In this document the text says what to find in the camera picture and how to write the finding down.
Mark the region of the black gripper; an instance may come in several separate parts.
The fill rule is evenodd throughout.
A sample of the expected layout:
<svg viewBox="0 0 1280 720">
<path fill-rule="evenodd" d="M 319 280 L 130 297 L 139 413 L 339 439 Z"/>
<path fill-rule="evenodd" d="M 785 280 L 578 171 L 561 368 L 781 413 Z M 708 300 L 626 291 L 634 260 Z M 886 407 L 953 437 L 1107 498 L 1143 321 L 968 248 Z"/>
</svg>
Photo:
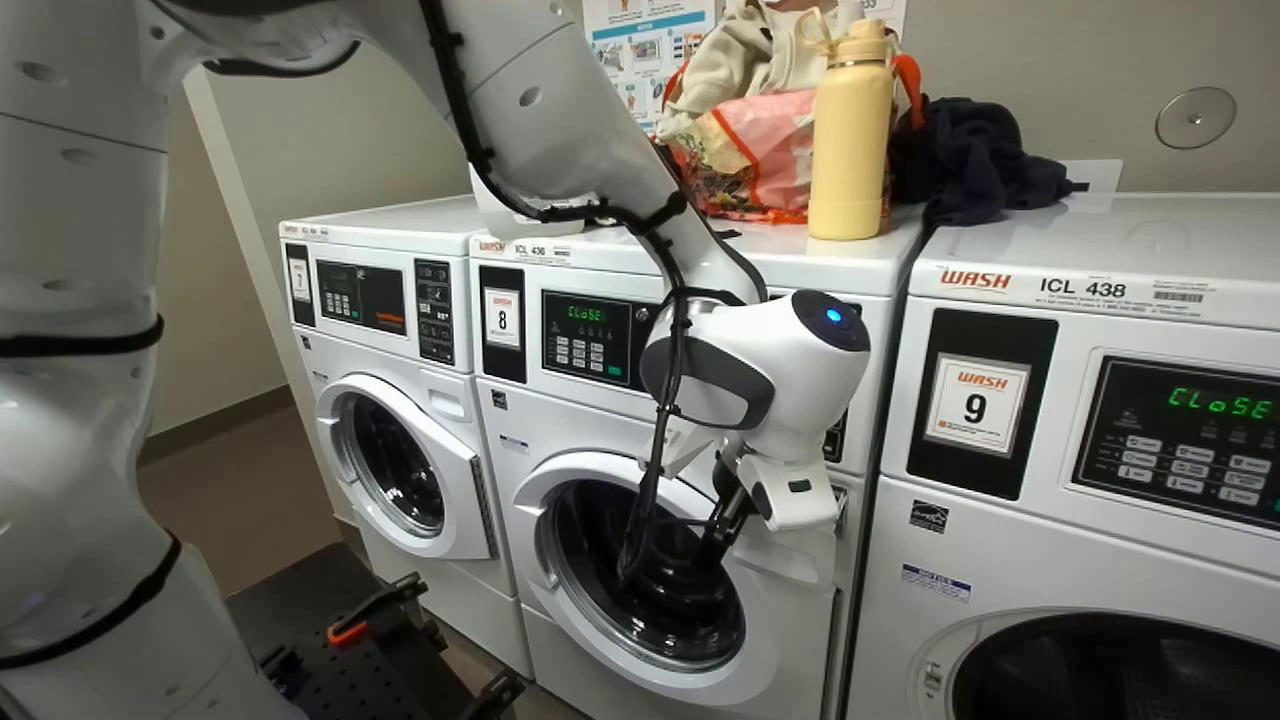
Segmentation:
<svg viewBox="0 0 1280 720">
<path fill-rule="evenodd" d="M 712 466 L 715 507 L 708 517 L 708 540 L 733 542 L 756 517 L 756 498 L 739 481 L 734 456 L 719 450 Z"/>
</svg>

